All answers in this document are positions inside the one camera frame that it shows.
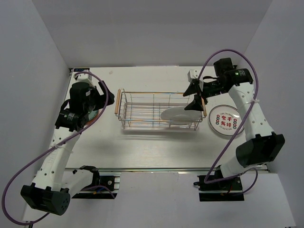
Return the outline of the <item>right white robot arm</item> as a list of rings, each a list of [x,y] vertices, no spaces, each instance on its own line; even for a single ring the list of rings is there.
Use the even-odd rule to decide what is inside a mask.
[[[230,58],[222,58],[214,64],[215,77],[204,82],[199,73],[188,72],[190,85],[184,96],[194,95],[193,101],[185,110],[204,111],[203,104],[209,97],[229,94],[241,118],[240,126],[245,130],[246,141],[236,148],[235,155],[226,163],[213,165],[211,170],[215,178],[205,178],[205,183],[215,183],[219,189],[226,189],[232,178],[245,173],[258,165],[274,161],[282,149],[285,138],[276,134],[266,120],[256,99],[257,78],[251,76],[246,68],[237,69]]]

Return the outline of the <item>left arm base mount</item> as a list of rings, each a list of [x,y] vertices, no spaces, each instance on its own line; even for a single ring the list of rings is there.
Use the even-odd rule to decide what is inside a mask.
[[[89,190],[81,191],[74,195],[73,199],[89,199],[89,200],[104,200],[114,199],[119,189],[118,176],[111,174],[100,174],[99,170],[95,166],[82,166],[78,170],[73,170],[73,174],[78,171],[90,171],[92,173],[92,181],[90,185],[85,186],[90,188]]]

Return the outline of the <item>teal plate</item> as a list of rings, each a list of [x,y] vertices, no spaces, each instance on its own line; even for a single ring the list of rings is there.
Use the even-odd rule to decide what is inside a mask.
[[[98,110],[93,110],[89,113],[88,119],[89,121],[95,119],[98,116]]]

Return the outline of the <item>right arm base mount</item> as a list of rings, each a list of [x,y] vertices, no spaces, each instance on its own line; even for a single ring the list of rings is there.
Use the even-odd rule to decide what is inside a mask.
[[[206,184],[206,175],[198,176],[193,186],[199,190],[200,202],[244,201],[243,186],[240,177]]]

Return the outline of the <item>white plate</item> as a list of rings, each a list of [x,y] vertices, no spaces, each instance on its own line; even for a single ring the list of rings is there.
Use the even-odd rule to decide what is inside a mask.
[[[161,113],[161,119],[174,125],[186,125],[199,121],[200,111],[184,110],[184,106],[171,107]]]
[[[208,120],[208,123],[211,129],[221,136],[232,137],[238,129],[238,124],[218,119]]]
[[[238,110],[230,105],[218,105],[209,112],[212,130],[223,136],[233,136],[241,122]]]

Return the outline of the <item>orange plate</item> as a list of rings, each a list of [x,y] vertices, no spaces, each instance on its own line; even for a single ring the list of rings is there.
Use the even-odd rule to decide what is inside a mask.
[[[98,115],[96,115],[92,120],[90,120],[89,122],[87,122],[86,125],[85,125],[85,127],[90,126],[90,125],[93,124],[97,119],[98,119]]]

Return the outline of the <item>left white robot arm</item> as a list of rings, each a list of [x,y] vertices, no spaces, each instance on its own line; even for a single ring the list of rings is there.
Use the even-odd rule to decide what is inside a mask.
[[[24,185],[21,196],[36,210],[63,215],[73,196],[82,189],[94,190],[100,185],[100,175],[94,166],[83,165],[63,180],[67,162],[81,133],[89,127],[92,111],[104,112],[114,103],[114,95],[104,81],[98,82],[103,94],[90,81],[72,84],[69,99],[61,106],[55,123],[53,142],[42,166],[30,185]]]

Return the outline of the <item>white plate front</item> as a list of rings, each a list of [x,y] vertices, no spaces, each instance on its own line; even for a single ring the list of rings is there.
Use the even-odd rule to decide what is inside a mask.
[[[171,107],[161,113],[161,119],[174,125],[186,125],[199,121],[200,111],[184,110],[184,106]]]

